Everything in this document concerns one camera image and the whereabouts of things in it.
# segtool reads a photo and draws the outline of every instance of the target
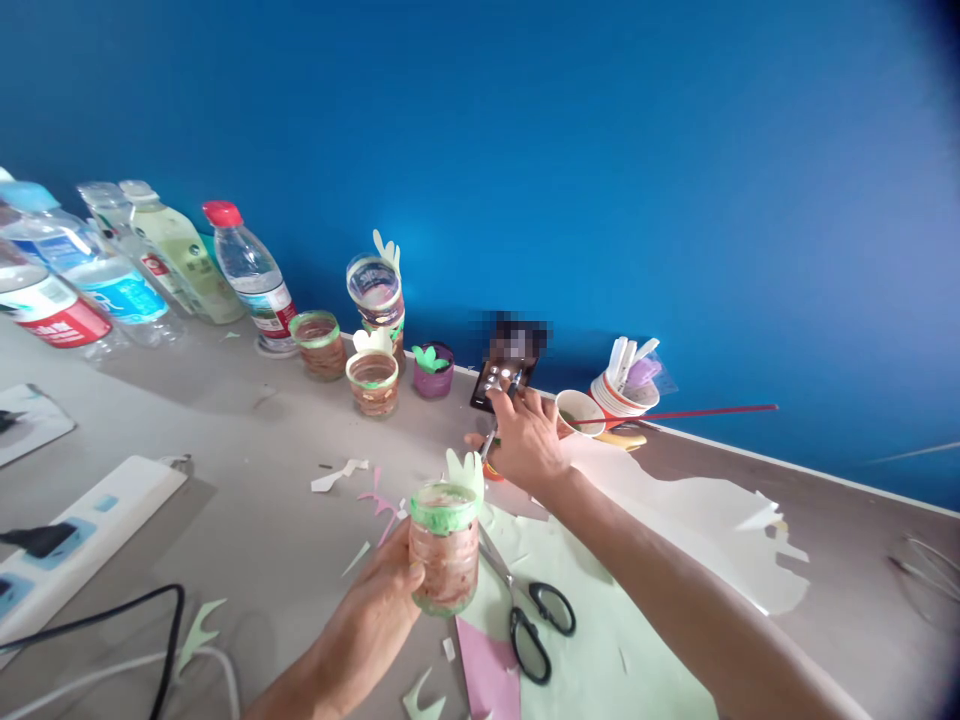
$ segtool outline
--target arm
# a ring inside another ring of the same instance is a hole
[[[537,498],[596,556],[663,641],[734,720],[868,715],[739,593],[638,522],[563,459],[557,408],[492,390],[498,472]],[[478,446],[479,435],[467,442]]]
[[[410,564],[409,538],[408,518],[363,568],[317,641],[243,720],[340,720],[370,694],[420,617],[411,594],[424,571]]]

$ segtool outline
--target red paintbrush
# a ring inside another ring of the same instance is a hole
[[[570,420],[568,425],[586,425],[587,423],[595,422],[626,422],[631,421],[640,421],[646,422],[647,420],[671,420],[673,418],[680,417],[700,417],[701,415],[732,415],[735,413],[742,412],[764,412],[766,410],[779,410],[779,405],[746,405],[739,408],[718,408],[716,410],[688,410],[687,412],[678,412],[678,413],[655,413],[653,415],[637,415],[634,417],[626,418],[597,418],[596,420]]]

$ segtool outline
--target smartphone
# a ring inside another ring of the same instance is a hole
[[[530,384],[533,371],[540,361],[545,331],[542,323],[521,320],[499,320],[494,326],[490,338],[490,349],[486,353],[477,384],[470,396],[470,406],[478,410],[493,412],[487,390],[506,378],[513,382],[519,370],[520,385]]]

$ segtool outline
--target electrical outlet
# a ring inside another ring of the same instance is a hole
[[[127,458],[49,524],[77,530],[45,558],[18,550],[0,563],[0,644],[32,635],[123,547],[187,476],[146,458]],[[0,655],[2,670],[16,653]]]

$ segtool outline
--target plastic bottle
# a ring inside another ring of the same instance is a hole
[[[111,255],[42,185],[0,183],[0,198],[21,213],[17,222],[0,228],[0,237],[86,294],[136,343],[158,347],[183,334],[180,319],[136,267]]]
[[[120,189],[136,210],[133,226],[137,233],[182,278],[197,315],[216,325],[242,318],[243,304],[217,269],[193,223],[160,202],[160,196],[142,180],[123,180]]]
[[[117,250],[142,264],[144,273],[164,299],[176,303],[187,315],[199,314],[184,292],[177,277],[157,254],[156,248],[144,241],[133,229],[133,203],[116,183],[87,182],[77,185],[80,197],[87,204],[100,232]]]
[[[260,330],[264,354],[287,357],[296,354],[290,336],[290,321],[297,314],[280,268],[257,236],[243,225],[233,203],[205,203],[203,212],[215,228],[217,260],[227,281],[247,306]]]
[[[0,243],[0,313],[48,345],[94,363],[130,347],[72,288],[9,243]]]

